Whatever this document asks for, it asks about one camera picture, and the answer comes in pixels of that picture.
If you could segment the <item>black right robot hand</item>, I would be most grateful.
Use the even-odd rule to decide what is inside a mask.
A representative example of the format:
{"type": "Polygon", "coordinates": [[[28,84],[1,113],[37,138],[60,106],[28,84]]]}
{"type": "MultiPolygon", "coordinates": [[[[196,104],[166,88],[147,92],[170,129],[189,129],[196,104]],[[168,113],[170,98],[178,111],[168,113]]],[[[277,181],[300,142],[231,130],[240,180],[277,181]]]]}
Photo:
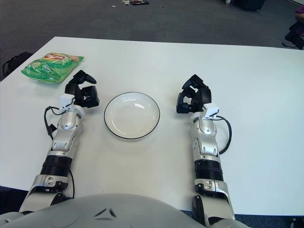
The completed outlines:
{"type": "Polygon", "coordinates": [[[176,104],[178,114],[202,112],[204,104],[211,103],[211,90],[203,80],[194,74],[188,79],[179,93],[176,104]]]}

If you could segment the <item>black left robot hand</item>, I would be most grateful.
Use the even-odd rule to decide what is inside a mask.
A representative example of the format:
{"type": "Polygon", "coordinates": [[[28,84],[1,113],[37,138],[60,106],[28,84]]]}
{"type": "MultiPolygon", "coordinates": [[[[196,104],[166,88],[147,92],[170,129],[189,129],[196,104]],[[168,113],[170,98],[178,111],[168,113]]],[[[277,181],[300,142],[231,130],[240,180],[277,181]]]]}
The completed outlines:
{"type": "Polygon", "coordinates": [[[65,87],[65,93],[74,96],[74,105],[80,107],[91,108],[99,106],[99,98],[96,87],[94,85],[80,88],[79,85],[84,82],[96,84],[96,80],[84,72],[79,70],[65,87]]]}

